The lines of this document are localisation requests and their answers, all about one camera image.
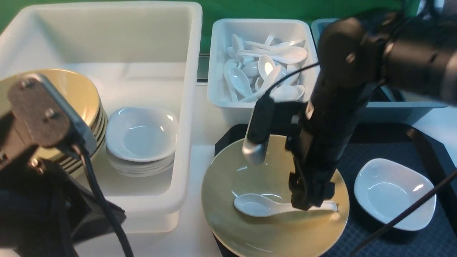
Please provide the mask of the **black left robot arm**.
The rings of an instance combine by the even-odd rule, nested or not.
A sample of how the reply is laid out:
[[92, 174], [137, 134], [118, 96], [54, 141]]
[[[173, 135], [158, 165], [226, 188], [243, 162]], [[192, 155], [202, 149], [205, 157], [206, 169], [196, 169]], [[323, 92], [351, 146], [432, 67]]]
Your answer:
[[[14, 108], [1, 117], [1, 248], [21, 257], [76, 257], [75, 244], [113, 232], [124, 255], [134, 255], [121, 227], [124, 210], [97, 182], [87, 149], [92, 138], [73, 109]], [[33, 163], [45, 146], [74, 153], [90, 190], [51, 160]]]

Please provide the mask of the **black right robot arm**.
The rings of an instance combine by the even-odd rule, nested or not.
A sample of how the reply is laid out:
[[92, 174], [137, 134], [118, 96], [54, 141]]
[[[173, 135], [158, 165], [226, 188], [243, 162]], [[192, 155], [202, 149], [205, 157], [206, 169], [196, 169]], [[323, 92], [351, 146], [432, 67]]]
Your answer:
[[295, 172], [291, 203], [308, 210], [334, 194], [330, 182], [376, 87], [389, 86], [456, 105], [456, 18], [373, 10], [326, 26], [318, 43], [320, 73], [287, 137]]

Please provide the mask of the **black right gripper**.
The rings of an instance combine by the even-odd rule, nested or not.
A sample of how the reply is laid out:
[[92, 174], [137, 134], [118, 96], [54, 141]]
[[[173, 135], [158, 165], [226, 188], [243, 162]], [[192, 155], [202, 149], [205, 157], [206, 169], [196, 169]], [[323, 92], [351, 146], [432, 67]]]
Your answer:
[[345, 84], [318, 77], [300, 112], [296, 173], [288, 179], [294, 208], [308, 211], [333, 198], [336, 184], [330, 179], [376, 88], [374, 82]]

